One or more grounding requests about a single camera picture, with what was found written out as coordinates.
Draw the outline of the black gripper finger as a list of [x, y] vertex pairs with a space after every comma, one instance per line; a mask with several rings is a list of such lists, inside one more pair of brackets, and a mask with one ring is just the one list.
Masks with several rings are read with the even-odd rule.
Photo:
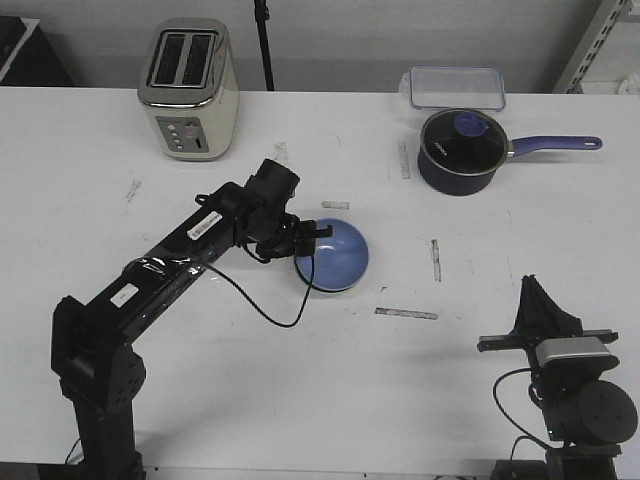
[[530, 320], [539, 334], [583, 333], [581, 320], [562, 310], [535, 276], [530, 277], [530, 288]]
[[521, 281], [518, 310], [511, 330], [519, 336], [533, 336], [536, 329], [536, 311], [534, 298], [534, 275], [526, 275]]
[[327, 238], [333, 235], [333, 226], [328, 225], [324, 228], [317, 228], [312, 232], [313, 238]]

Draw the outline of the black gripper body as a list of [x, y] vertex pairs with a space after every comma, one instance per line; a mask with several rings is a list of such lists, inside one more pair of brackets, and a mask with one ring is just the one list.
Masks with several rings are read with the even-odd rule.
[[316, 221], [285, 214], [275, 234], [256, 244], [255, 253], [263, 261], [286, 257], [310, 257], [315, 253]]
[[607, 348], [617, 340], [618, 333], [608, 329], [554, 338], [510, 333], [481, 336], [477, 349], [481, 352], [523, 350], [531, 375], [530, 397], [569, 400], [579, 397], [603, 372], [618, 366], [618, 358]]

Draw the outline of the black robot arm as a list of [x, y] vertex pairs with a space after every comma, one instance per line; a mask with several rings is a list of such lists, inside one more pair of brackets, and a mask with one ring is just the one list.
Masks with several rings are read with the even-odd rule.
[[71, 296], [56, 306], [51, 367], [74, 407], [83, 458], [40, 466], [42, 479], [143, 479], [136, 450], [132, 401], [146, 377], [134, 341], [232, 247], [253, 245], [251, 256], [312, 257], [320, 228], [286, 212], [299, 178], [266, 159], [245, 185], [228, 182], [197, 196], [198, 210], [87, 304]]
[[543, 459], [499, 460], [491, 478], [616, 478], [614, 460], [639, 425], [631, 397], [601, 377], [619, 364], [608, 349], [617, 338], [610, 329], [584, 329], [579, 318], [551, 299], [535, 276], [523, 277], [512, 330], [480, 337], [477, 348], [525, 353], [528, 395], [542, 413], [549, 439], [543, 441], [522, 430], [522, 439], [543, 449]]

